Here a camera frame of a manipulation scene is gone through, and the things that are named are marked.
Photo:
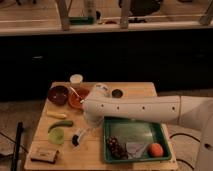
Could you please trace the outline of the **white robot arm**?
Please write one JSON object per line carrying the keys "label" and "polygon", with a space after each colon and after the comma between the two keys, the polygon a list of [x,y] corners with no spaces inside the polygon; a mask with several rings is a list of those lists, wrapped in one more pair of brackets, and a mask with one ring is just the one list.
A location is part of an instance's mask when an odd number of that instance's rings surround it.
{"label": "white robot arm", "polygon": [[98,125],[104,116],[109,116],[174,124],[200,131],[201,142],[194,171],[213,171],[213,97],[112,98],[108,87],[97,83],[82,106],[90,125]]}

